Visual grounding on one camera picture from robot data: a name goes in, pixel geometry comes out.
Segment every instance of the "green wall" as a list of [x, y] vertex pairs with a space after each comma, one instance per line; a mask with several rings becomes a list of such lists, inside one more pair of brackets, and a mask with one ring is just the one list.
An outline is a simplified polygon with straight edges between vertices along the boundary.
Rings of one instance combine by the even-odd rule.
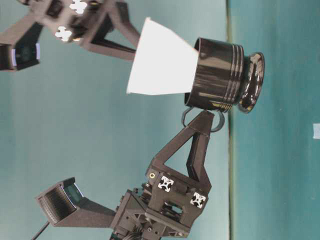
[[[130, 0], [141, 30], [145, 17], [190, 44], [226, 40], [224, 0]], [[0, 31], [27, 9], [0, 3]], [[123, 42], [119, 34], [112, 38]], [[63, 44], [45, 29], [41, 64], [0, 72], [0, 239], [30, 239], [46, 221], [34, 197], [75, 176], [89, 199], [114, 209], [139, 187], [152, 157], [182, 129], [183, 95], [126, 95], [131, 63]], [[206, 169], [210, 201], [189, 239], [228, 239], [228, 126], [212, 135]], [[188, 149], [171, 165], [185, 166]], [[109, 229], [49, 227], [41, 240], [109, 239]]]
[[232, 41], [261, 51], [255, 109], [234, 109], [234, 240], [319, 240], [320, 1], [229, 0]]

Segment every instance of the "cable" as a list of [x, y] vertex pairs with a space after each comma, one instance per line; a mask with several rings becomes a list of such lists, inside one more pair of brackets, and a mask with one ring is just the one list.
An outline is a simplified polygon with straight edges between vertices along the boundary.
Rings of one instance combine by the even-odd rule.
[[43, 227], [36, 233], [36, 235], [34, 235], [34, 237], [31, 240], [36, 240], [40, 236], [40, 234], [42, 234], [42, 232], [48, 227], [48, 225], [49, 225], [49, 221], [47, 221], [43, 225]]

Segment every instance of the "teal backdrop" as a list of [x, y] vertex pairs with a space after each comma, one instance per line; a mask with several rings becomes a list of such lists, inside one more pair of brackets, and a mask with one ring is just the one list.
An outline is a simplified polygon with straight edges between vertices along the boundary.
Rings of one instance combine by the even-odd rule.
[[230, 41], [261, 51], [255, 109], [233, 109], [233, 240], [319, 240], [320, 1], [229, 0]]
[[[197, 37], [227, 39], [224, 0], [127, 2], [139, 31], [151, 17], [191, 45]], [[16, 1], [1, 0], [0, 31], [26, 12]], [[120, 34], [111, 37], [127, 44]], [[40, 65], [0, 72], [1, 240], [31, 239], [46, 221], [34, 197], [69, 177], [86, 197], [115, 209], [127, 189], [146, 181], [153, 156], [182, 129], [183, 95], [126, 95], [131, 62], [64, 44], [47, 29], [39, 42]], [[183, 148], [170, 165], [185, 171], [187, 156]], [[228, 123], [212, 135], [205, 166], [210, 200], [189, 239], [227, 240]], [[106, 240], [110, 234], [49, 227], [39, 239]]]

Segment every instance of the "bolt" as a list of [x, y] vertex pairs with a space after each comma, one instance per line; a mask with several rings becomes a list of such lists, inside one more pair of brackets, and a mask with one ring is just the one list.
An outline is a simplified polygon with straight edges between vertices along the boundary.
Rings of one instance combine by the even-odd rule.
[[156, 175], [155, 175], [153, 172], [151, 172], [151, 173], [149, 174], [149, 177], [150, 177], [151, 179], [154, 179], [154, 178], [156, 177]]

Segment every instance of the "robotic arm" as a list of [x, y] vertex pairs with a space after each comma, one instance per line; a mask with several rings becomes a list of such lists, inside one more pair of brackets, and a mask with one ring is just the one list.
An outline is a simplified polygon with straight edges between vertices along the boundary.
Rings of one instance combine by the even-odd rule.
[[130, 23], [128, 5], [123, 0], [18, 0], [29, 13], [0, 33], [0, 70], [19, 71], [39, 63], [38, 39], [43, 26], [65, 43], [133, 61], [135, 50], [105, 39], [119, 30], [137, 47], [140, 34]]
[[[213, 118], [202, 111], [165, 145], [146, 171], [148, 181], [141, 189], [127, 190], [116, 211], [84, 197], [74, 177], [50, 187], [36, 201], [54, 227], [111, 228], [110, 240], [187, 238], [211, 189], [204, 163]], [[165, 162], [190, 138], [185, 176]]]

